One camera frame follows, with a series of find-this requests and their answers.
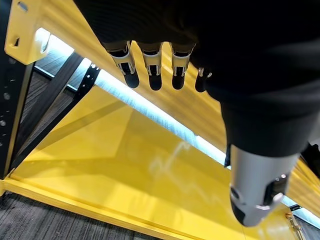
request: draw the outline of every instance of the glossy yellow surface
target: glossy yellow surface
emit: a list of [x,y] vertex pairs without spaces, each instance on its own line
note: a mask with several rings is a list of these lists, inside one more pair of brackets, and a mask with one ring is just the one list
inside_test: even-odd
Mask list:
[[5,192],[4,181],[0,180],[0,197],[4,194],[4,192]]
[[284,205],[243,228],[229,182],[229,169],[95,86],[5,187],[163,239],[295,239]]
[[[43,27],[59,37],[76,52],[92,60],[111,75],[124,82],[112,58],[100,45],[80,11],[72,0],[24,0],[28,12],[21,12],[18,0],[13,0],[5,50],[13,58],[28,64],[44,54],[39,53],[39,42],[35,40],[38,28]],[[14,48],[12,39],[21,37],[20,46]],[[181,90],[172,87],[171,51],[168,43],[162,47],[162,88],[153,91],[149,87],[143,57],[137,44],[132,42],[136,69],[140,85],[137,93],[174,117],[177,121],[224,151],[226,146],[225,126],[220,104],[206,92],[195,90],[197,70],[190,64]],[[290,179],[288,197],[320,217],[320,181],[299,161]]]

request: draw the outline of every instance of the yellow shelf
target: yellow shelf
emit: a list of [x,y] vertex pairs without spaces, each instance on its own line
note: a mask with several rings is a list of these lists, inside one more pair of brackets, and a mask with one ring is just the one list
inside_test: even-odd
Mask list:
[[243,228],[229,182],[230,170],[95,86],[4,188],[162,239],[295,239],[284,205]]

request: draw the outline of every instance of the screw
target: screw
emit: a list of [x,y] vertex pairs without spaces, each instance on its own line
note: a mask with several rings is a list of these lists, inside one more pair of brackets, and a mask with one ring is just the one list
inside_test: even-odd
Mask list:
[[15,64],[16,62],[17,62],[16,60],[14,60],[13,58],[9,57],[9,63],[10,64]]
[[10,99],[10,94],[7,93],[7,92],[5,92],[5,93],[3,94],[3,97],[4,97],[5,100],[9,100],[9,99]]

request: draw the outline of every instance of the screw hole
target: screw hole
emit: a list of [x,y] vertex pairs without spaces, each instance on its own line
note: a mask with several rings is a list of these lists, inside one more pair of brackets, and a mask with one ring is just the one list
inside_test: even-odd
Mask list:
[[15,40],[15,43],[14,43],[14,46],[15,46],[15,47],[19,47],[19,41],[20,41],[20,37],[18,37],[18,38]]
[[25,4],[23,1],[19,1],[19,2],[18,2],[18,6],[19,6],[20,9],[21,9],[22,11],[24,11],[25,13],[28,12],[28,10],[29,10],[27,4]]

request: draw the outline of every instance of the robotic hand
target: robotic hand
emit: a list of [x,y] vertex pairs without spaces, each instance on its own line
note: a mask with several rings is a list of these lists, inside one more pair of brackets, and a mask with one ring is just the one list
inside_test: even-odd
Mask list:
[[189,61],[195,88],[221,104],[231,146],[235,217],[255,226],[286,193],[320,110],[320,4],[314,0],[74,0],[123,73],[139,84],[130,41],[150,87],[161,87],[161,43],[172,47],[172,85]]

